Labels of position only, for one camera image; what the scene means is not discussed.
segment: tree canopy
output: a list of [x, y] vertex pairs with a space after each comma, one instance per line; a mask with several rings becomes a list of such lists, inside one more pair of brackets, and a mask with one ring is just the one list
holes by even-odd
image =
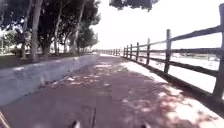
[[159, 0], [110, 0], [110, 5], [118, 9], [130, 6], [131, 8], [152, 9], [152, 5]]
[[[20, 29], [18, 35], [23, 33], [22, 27], [26, 18], [29, 2], [36, 0], [7, 0], [1, 3], [0, 10], [0, 28], [3, 30]], [[38, 25], [38, 46], [42, 49], [50, 47], [56, 40], [60, 44], [65, 44], [72, 35], [72, 30], [77, 27], [78, 17], [80, 15], [81, 4], [83, 0], [44, 0], [41, 6], [39, 25]], [[78, 38], [94, 39], [94, 33], [90, 29], [91, 25], [98, 24], [100, 16], [98, 15], [97, 0], [86, 0], [81, 18], [79, 31], [81, 35]], [[29, 14], [27, 30], [32, 29], [34, 4]], [[78, 46], [89, 46], [89, 42], [81, 41]]]

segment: dirt ground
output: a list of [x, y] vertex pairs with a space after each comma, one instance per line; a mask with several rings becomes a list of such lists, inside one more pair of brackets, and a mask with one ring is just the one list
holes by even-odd
[[182, 90], [122, 58], [97, 63], [2, 107], [11, 128], [223, 128]]

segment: green foliage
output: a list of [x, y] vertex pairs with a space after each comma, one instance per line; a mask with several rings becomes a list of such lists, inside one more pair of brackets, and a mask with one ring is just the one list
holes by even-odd
[[151, 10], [152, 5], [158, 1], [159, 0], [111, 0], [110, 5], [118, 8], [119, 10], [126, 6]]
[[[69, 37], [72, 30], [77, 25], [77, 18], [80, 12], [82, 0], [44, 0], [41, 8], [40, 21], [38, 26], [38, 40], [39, 46], [42, 48], [49, 47], [54, 40], [55, 27], [58, 22], [58, 14], [61, 7], [62, 15], [60, 17], [60, 24], [58, 30], [59, 41], [63, 42], [65, 37]], [[99, 1], [88, 0], [85, 4], [82, 25], [80, 27], [80, 32], [83, 33], [79, 36], [78, 40], [83, 40], [82, 38], [88, 38], [81, 41], [80, 46], [88, 46], [91, 36], [94, 37], [94, 33], [90, 30], [91, 25], [96, 25], [99, 23], [100, 15], [98, 12]], [[26, 16], [26, 11], [28, 9], [29, 0], [6, 0], [1, 3], [0, 17], [1, 24], [0, 28], [6, 30], [13, 30], [15, 28], [22, 28], [23, 21]], [[30, 13], [30, 18], [28, 20], [28, 30], [32, 28], [32, 18], [33, 12]], [[23, 33], [20, 29], [17, 29], [17, 33], [14, 34], [13, 39], [8, 42], [23, 43], [25, 42]]]
[[12, 46], [17, 44], [15, 37], [16, 37], [16, 32], [13, 30], [8, 31], [7, 34], [3, 35], [1, 37], [1, 40], [3, 41], [4, 48], [6, 46]]
[[29, 0], [4, 0], [1, 3], [1, 29], [12, 30], [14, 26], [22, 26]]
[[79, 48], [92, 47], [98, 43], [98, 35], [92, 29], [87, 28], [80, 31], [77, 43]]

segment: tree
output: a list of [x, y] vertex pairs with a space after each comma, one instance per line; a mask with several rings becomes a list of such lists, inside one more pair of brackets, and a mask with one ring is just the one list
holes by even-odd
[[130, 6], [131, 8], [151, 10], [152, 5], [158, 1], [159, 0], [111, 0], [110, 5], [118, 9], [123, 9], [123, 7]]
[[41, 5], [43, 0], [36, 0], [35, 10], [33, 14], [32, 40], [30, 56], [33, 62], [37, 61], [37, 43], [38, 43], [38, 25], [40, 18]]
[[98, 35], [92, 29], [81, 30], [77, 41], [78, 48], [92, 47], [98, 43]]
[[75, 26], [75, 28], [73, 28], [73, 31], [72, 31], [72, 36], [71, 36], [72, 48], [71, 48], [71, 51], [72, 51], [73, 55], [76, 55], [77, 38], [78, 38], [78, 35], [79, 35], [79, 27], [80, 27], [80, 23], [81, 23], [81, 20], [82, 20], [82, 15], [83, 15], [83, 11], [84, 11], [86, 1], [87, 0], [82, 0], [82, 2], [80, 4], [77, 25]]
[[[6, 9], [4, 13], [0, 13], [0, 15], [3, 16], [1, 28], [10, 30], [16, 27], [22, 33], [22, 28], [25, 24], [23, 21], [25, 21], [24, 18], [27, 16], [27, 11], [29, 10], [29, 1], [30, 0], [18, 0], [17, 2], [15, 0], [8, 0], [5, 4]], [[78, 35], [78, 30], [83, 29], [81, 26], [84, 25], [85, 28], [89, 28], [91, 25], [97, 24], [100, 20], [97, 15], [97, 5], [98, 2], [95, 0], [44, 0], [42, 6], [39, 8], [40, 14], [38, 24], [35, 13], [37, 8], [35, 5], [35, 10], [31, 9], [30, 18], [27, 23], [27, 30], [32, 29], [31, 51], [34, 51], [34, 47], [37, 48], [37, 46], [39, 46], [42, 48], [43, 54], [47, 57], [51, 43], [60, 42], [66, 44], [64, 42], [69, 42], [68, 40], [70, 40], [70, 42], [71, 40], [73, 40], [73, 42], [77, 40], [79, 37], [76, 36]], [[38, 45], [36, 44], [37, 46], [33, 44], [36, 38], [35, 35], [38, 39], [38, 41], [35, 41], [36, 43], [38, 42]]]
[[23, 38], [24, 38], [24, 42], [22, 43], [21, 49], [22, 49], [22, 58], [26, 59], [26, 45], [27, 45], [27, 37], [29, 36], [29, 32], [27, 30], [27, 26], [28, 26], [28, 20], [30, 18], [30, 13], [31, 13], [31, 9], [32, 9], [32, 4], [33, 4], [33, 0], [29, 0], [29, 5], [26, 11], [26, 16], [24, 17], [24, 23], [23, 23]]

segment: tree trunk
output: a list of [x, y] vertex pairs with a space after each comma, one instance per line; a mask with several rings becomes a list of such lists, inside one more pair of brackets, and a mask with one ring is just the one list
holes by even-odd
[[49, 53], [50, 53], [50, 45], [49, 46], [44, 46], [42, 48], [42, 50], [43, 50], [43, 57], [44, 57], [44, 59], [45, 60], [48, 59], [48, 56], [49, 56]]
[[26, 11], [26, 17], [24, 18], [23, 38], [25, 39], [25, 42], [23, 42], [22, 47], [21, 47], [21, 50], [22, 50], [22, 59], [26, 59], [26, 45], [27, 45], [26, 34], [27, 34], [27, 24], [28, 24], [28, 20], [30, 18], [30, 12], [31, 12], [31, 9], [32, 9], [32, 4], [33, 4], [33, 0], [29, 0], [28, 9]]
[[30, 50], [30, 57], [33, 62], [37, 61], [38, 25], [39, 25], [39, 18], [40, 18], [42, 3], [43, 3], [43, 0], [36, 0], [35, 10], [33, 15], [32, 40], [31, 40], [31, 50]]
[[79, 35], [79, 26], [80, 26], [80, 23], [81, 23], [81, 20], [82, 20], [82, 15], [83, 15], [85, 4], [86, 4], [86, 0], [83, 0], [83, 3], [81, 5], [81, 10], [80, 10], [80, 14], [79, 14], [77, 25], [76, 25], [76, 27], [72, 31], [71, 52], [72, 52], [73, 55], [77, 55], [77, 52], [76, 52], [77, 42], [76, 41], [77, 41], [78, 35]]
[[61, 13], [62, 13], [62, 1], [60, 2], [60, 8], [58, 12], [58, 18], [57, 18], [57, 24], [55, 26], [55, 31], [54, 31], [54, 50], [55, 54], [58, 55], [58, 30], [59, 30], [59, 25], [61, 23]]

